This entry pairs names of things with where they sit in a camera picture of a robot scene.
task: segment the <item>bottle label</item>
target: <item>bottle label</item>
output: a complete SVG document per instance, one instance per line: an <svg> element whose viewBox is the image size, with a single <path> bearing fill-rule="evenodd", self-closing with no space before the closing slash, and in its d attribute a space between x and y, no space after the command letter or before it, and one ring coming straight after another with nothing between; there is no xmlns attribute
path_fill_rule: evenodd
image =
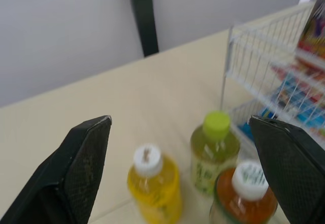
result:
<svg viewBox="0 0 325 224"><path fill-rule="evenodd" d="M192 152L191 177L196 188L208 195L213 194L215 179L225 169L236 166L237 155L223 163L206 162Z"/></svg>
<svg viewBox="0 0 325 224"><path fill-rule="evenodd" d="M162 196L155 196L157 202ZM176 223L182 213L182 201L180 190L178 189L168 202L158 205L148 205L138 201L139 209L143 217L148 223L152 224L168 224Z"/></svg>

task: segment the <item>beige tabletop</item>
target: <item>beige tabletop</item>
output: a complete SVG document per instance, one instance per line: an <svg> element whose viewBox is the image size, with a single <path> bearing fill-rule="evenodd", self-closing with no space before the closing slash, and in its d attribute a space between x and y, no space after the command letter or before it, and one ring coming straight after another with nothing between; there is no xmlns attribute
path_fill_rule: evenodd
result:
<svg viewBox="0 0 325 224"><path fill-rule="evenodd" d="M154 143L181 171L184 212L180 223L208 223L212 199L201 196L189 180L189 138L204 115L219 108L227 36L228 31L222 31L2 107L0 216L70 128L109 114L113 125L106 163L89 222L144 223L127 190L126 177L134 150ZM251 99L231 80L226 91L227 108Z"/></svg>

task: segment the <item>shelf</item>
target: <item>shelf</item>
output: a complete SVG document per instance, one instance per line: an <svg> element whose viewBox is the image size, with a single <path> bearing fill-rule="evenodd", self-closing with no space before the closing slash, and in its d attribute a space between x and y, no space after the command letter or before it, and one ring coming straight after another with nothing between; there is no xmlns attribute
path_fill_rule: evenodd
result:
<svg viewBox="0 0 325 224"><path fill-rule="evenodd" d="M313 4L256 27L231 30L226 76L249 91L278 119L304 129L325 149L325 62L296 48Z"/></svg>
<svg viewBox="0 0 325 224"><path fill-rule="evenodd" d="M258 159L257 150L254 143L239 129L253 114L258 114L264 107L258 100L253 100L233 108L229 111L231 117L231 130L241 142L240 158Z"/></svg>

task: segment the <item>yellow bottle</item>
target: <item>yellow bottle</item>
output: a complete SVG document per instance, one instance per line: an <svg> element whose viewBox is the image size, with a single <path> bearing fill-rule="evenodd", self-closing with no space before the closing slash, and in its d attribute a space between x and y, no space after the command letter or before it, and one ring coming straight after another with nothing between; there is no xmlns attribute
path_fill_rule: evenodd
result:
<svg viewBox="0 0 325 224"><path fill-rule="evenodd" d="M175 224L181 216L179 171L153 145L138 148L127 184L140 212L150 224Z"/></svg>

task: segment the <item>white bottle cap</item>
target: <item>white bottle cap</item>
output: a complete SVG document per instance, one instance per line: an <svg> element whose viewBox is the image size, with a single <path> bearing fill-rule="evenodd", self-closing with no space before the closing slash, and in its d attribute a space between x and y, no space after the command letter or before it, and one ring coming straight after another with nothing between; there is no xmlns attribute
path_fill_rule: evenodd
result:
<svg viewBox="0 0 325 224"><path fill-rule="evenodd" d="M138 175L154 177L163 168L163 157L158 147L148 144L136 150L133 157L134 166Z"/></svg>
<svg viewBox="0 0 325 224"><path fill-rule="evenodd" d="M262 199L269 188L262 166L255 161L245 161L236 167L232 185L236 193L248 201Z"/></svg>

